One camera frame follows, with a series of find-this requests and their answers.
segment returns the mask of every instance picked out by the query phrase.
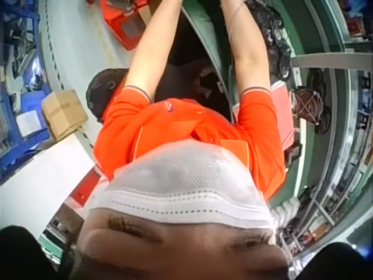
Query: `black hair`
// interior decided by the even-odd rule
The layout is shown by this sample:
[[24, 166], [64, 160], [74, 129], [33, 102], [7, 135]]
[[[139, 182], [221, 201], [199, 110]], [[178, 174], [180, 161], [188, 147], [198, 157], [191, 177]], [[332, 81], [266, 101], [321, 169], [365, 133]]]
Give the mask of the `black hair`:
[[87, 106], [97, 121], [102, 122], [103, 113], [112, 95], [127, 73], [127, 68], [105, 69], [89, 83], [86, 91]]

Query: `white floor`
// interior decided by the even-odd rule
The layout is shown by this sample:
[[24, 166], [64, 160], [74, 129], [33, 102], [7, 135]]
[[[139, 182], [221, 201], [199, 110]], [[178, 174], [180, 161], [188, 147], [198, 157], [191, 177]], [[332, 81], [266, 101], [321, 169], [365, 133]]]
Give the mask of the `white floor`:
[[39, 0], [39, 13], [45, 68], [51, 89], [61, 90], [62, 84], [64, 89], [76, 90], [89, 115], [83, 130], [89, 143], [93, 144], [101, 125], [86, 105], [88, 84], [103, 69], [128, 67], [132, 53], [117, 42], [97, 4], [88, 5], [84, 0]]

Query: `red plastic crate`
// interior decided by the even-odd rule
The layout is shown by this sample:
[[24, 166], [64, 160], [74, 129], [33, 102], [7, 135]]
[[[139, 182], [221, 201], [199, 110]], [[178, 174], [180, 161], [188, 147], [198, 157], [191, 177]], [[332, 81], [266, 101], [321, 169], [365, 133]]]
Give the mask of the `red plastic crate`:
[[104, 20], [113, 31], [119, 42], [130, 51], [136, 48], [144, 30], [145, 24], [140, 17], [138, 8], [148, 5], [148, 0], [137, 0], [136, 8], [131, 13], [113, 7], [107, 0], [100, 0]]

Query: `white paper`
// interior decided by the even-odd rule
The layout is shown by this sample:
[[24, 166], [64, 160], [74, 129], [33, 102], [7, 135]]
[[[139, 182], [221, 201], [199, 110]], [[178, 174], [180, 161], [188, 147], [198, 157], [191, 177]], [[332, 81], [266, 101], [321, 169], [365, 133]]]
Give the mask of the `white paper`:
[[41, 123], [35, 110], [18, 115], [16, 121], [22, 137], [41, 130]]

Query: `cable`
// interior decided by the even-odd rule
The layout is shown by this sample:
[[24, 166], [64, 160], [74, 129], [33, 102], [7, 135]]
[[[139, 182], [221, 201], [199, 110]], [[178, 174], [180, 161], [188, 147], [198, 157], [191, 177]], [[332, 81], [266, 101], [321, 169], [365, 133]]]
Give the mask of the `cable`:
[[233, 13], [233, 15], [232, 15], [231, 26], [229, 27], [229, 31], [228, 31], [228, 39], [229, 39], [229, 42], [231, 41], [232, 28], [233, 28], [234, 20], [236, 19], [236, 16], [237, 16], [237, 14], [238, 14], [238, 11], [242, 8], [243, 5], [245, 5], [245, 2], [244, 2], [244, 1], [241, 3], [240, 6], [237, 7], [237, 9], [234, 11], [234, 13]]

